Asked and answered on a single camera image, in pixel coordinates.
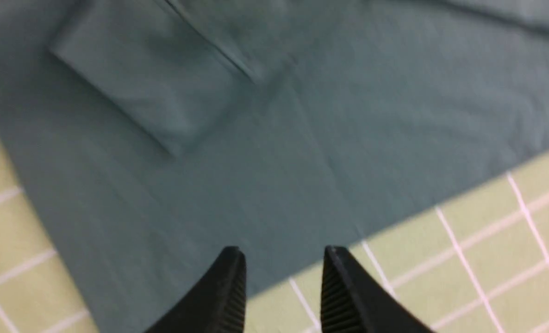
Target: cutting mat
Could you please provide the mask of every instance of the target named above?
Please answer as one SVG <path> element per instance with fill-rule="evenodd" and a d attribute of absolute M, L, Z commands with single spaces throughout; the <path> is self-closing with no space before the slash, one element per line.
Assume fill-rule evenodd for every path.
<path fill-rule="evenodd" d="M 549 332 L 549 152 L 350 247 L 440 333 Z M 321 263 L 248 303 L 249 333 L 319 331 Z M 0 146 L 0 333 L 95 333 Z"/>

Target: green cutting mat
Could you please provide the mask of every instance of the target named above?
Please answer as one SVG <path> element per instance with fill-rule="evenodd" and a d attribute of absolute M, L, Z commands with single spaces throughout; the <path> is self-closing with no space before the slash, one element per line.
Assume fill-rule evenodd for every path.
<path fill-rule="evenodd" d="M 549 332 L 549 153 L 350 249 L 440 333 Z M 319 332 L 321 269 L 251 300 L 247 331 Z"/>

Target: fabric fold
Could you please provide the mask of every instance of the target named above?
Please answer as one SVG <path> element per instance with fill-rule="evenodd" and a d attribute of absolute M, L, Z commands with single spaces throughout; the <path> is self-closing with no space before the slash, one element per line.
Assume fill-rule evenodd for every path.
<path fill-rule="evenodd" d="M 171 154 L 268 85 L 346 6 L 335 0 L 97 0 L 51 50 Z"/>

